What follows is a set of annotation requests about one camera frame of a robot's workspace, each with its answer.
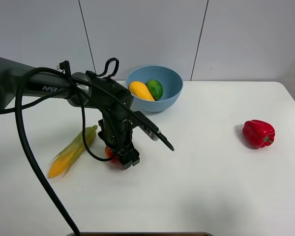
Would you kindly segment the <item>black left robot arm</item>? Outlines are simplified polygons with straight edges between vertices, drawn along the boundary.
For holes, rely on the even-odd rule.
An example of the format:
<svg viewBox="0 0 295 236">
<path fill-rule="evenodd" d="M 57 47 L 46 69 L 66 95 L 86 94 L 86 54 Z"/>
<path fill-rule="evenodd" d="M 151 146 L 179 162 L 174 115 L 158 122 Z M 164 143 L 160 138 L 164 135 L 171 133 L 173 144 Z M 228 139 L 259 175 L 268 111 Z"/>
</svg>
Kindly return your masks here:
<svg viewBox="0 0 295 236">
<path fill-rule="evenodd" d="M 103 116 L 99 137 L 116 153 L 124 169 L 137 165 L 140 154 L 132 143 L 132 130 L 144 123 L 145 116 L 130 109 L 130 91 L 111 76 L 91 71 L 72 74 L 68 61 L 59 66 L 60 71 L 34 68 L 0 58 L 0 114 L 8 113 L 6 106 L 19 89 L 24 96 L 63 98 L 74 107 L 98 109 Z"/>
</svg>

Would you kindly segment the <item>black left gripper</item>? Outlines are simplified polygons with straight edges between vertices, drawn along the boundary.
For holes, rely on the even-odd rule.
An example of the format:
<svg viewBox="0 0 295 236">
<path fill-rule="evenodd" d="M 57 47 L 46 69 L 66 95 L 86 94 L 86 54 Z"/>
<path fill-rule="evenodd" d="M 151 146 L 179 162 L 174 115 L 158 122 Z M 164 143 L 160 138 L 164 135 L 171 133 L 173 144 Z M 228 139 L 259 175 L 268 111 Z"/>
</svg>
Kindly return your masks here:
<svg viewBox="0 0 295 236">
<path fill-rule="evenodd" d="M 100 138 L 111 150 L 118 154 L 118 163 L 124 170 L 140 163 L 139 152 L 132 143 L 132 114 L 124 109 L 100 109 L 102 120 Z"/>
</svg>

